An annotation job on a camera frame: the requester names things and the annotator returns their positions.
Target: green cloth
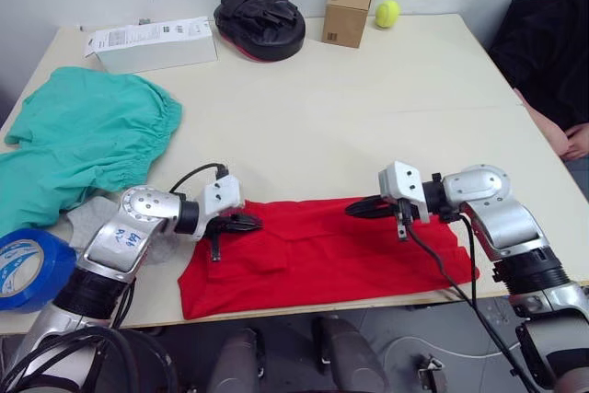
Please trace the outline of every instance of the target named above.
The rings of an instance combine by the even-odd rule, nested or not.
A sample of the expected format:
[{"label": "green cloth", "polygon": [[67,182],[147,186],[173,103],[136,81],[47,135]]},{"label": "green cloth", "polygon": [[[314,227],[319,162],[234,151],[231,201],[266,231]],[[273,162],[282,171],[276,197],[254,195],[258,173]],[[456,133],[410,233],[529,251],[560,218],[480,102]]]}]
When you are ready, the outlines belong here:
[{"label": "green cloth", "polygon": [[0,155],[0,237],[52,225],[94,189],[145,182],[166,150],[181,106],[137,75],[59,68],[28,97]]}]

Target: blue tape roll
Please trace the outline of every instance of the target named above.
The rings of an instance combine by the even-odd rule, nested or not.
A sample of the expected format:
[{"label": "blue tape roll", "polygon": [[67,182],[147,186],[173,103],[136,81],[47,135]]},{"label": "blue tape roll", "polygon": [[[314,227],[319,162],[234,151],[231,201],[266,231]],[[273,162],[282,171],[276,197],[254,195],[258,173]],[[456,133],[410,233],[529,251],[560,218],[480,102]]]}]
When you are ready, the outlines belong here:
[{"label": "blue tape roll", "polygon": [[0,238],[0,310],[40,310],[74,267],[75,251],[44,230],[19,229]]}]

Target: tennis ball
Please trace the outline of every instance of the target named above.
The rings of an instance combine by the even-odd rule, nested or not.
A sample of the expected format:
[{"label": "tennis ball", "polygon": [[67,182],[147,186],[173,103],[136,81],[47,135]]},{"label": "tennis ball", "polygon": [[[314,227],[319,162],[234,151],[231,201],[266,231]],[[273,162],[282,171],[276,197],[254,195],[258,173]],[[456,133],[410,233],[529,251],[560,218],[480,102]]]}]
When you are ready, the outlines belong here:
[{"label": "tennis ball", "polygon": [[394,0],[386,0],[376,8],[376,25],[390,28],[397,21],[401,7]]}]

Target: cardboard box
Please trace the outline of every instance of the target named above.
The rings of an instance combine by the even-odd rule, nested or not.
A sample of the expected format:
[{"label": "cardboard box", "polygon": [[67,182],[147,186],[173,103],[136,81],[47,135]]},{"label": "cardboard box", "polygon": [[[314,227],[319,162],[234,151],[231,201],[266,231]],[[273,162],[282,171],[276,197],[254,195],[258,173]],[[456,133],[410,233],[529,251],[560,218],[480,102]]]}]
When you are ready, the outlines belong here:
[{"label": "cardboard box", "polygon": [[113,74],[217,60],[207,17],[102,29],[87,41],[85,56],[93,53]]},{"label": "cardboard box", "polygon": [[358,48],[371,0],[328,0],[323,38],[326,43]]}]

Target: person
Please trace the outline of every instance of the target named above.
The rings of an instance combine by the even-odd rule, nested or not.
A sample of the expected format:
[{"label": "person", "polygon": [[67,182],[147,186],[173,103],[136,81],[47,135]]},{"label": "person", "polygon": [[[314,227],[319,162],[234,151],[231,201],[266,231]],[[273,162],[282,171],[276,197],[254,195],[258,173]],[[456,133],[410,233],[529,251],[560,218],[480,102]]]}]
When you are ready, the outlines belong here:
[{"label": "person", "polygon": [[489,55],[589,198],[589,0],[549,0]]}]

